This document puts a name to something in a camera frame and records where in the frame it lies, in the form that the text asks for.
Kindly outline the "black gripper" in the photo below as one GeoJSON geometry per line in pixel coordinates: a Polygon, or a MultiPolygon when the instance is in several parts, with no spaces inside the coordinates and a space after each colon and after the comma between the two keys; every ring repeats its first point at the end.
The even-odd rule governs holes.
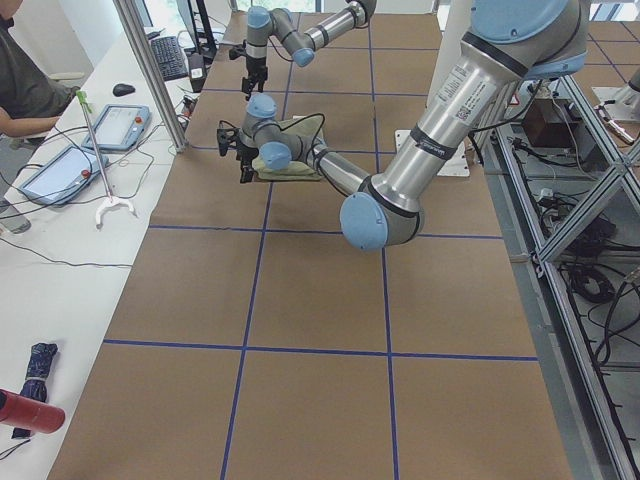
{"type": "Polygon", "coordinates": [[[241,91],[245,99],[250,100],[254,90],[259,93],[264,91],[264,85],[268,80],[267,47],[255,46],[250,43],[237,44],[231,47],[229,59],[237,60],[245,58],[247,74],[242,78],[241,91]]]}
{"type": "Polygon", "coordinates": [[[256,174],[253,160],[258,157],[258,149],[248,144],[246,135],[239,127],[219,126],[216,136],[219,153],[222,157],[227,155],[230,148],[236,152],[236,160],[240,163],[240,183],[251,183],[256,174]]]}

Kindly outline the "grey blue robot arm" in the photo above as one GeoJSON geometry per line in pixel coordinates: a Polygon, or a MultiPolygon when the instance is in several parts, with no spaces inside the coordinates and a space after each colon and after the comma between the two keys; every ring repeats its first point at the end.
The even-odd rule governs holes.
{"type": "Polygon", "coordinates": [[[254,89],[260,93],[264,90],[268,80],[267,46],[272,37],[280,42],[293,63],[305,67],[318,50],[335,39],[351,30],[367,28],[376,6],[376,0],[347,1],[341,11],[306,31],[300,31],[294,25],[292,14],[287,9],[250,7],[246,18],[246,38],[229,51],[231,60],[245,58],[247,75],[242,78],[241,85],[245,99],[251,99],[254,89]]]}
{"type": "Polygon", "coordinates": [[[476,1],[461,38],[461,55],[388,168],[371,175],[314,136],[285,132],[276,122],[274,100],[264,93],[267,44],[276,38],[299,66],[346,32],[369,23],[376,5],[351,1],[299,31],[291,14],[261,6],[247,14],[245,40],[231,50],[244,57],[242,82],[247,107],[238,128],[220,128],[219,148],[235,147],[243,167],[255,159],[272,171],[302,163],[345,196],[343,235],[360,250],[378,250],[413,239],[424,223],[420,198],[430,181],[478,125],[488,106],[509,83],[558,78],[580,70],[586,58],[590,5],[586,1],[476,1]]]}

